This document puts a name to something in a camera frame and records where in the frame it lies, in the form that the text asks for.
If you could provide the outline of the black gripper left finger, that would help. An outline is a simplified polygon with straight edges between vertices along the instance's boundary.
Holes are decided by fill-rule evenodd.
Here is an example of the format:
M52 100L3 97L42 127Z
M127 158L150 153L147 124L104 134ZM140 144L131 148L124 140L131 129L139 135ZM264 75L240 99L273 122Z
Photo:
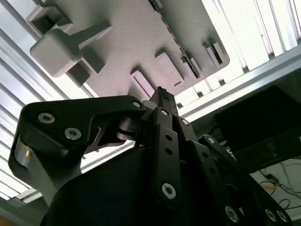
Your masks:
M174 96L163 88L145 102L115 96L32 103L21 110L9 167L49 207L69 181L127 150L146 148L153 154L151 184L158 202L179 210L177 117Z

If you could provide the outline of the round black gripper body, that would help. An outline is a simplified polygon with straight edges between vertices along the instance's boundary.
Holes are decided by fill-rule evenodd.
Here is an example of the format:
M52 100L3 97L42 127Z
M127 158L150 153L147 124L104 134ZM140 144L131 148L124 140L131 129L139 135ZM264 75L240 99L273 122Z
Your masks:
M43 226L221 226L209 190L193 167L181 163L179 210L158 202L152 190L153 154L127 150L65 184L55 195Z

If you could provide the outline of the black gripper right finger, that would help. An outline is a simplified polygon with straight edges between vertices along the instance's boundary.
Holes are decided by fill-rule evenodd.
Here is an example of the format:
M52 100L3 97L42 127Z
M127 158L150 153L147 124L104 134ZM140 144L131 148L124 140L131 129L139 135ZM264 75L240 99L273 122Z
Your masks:
M191 124L179 117L176 131L184 147L197 216L207 226L291 226L286 211L241 168L210 135L197 138Z

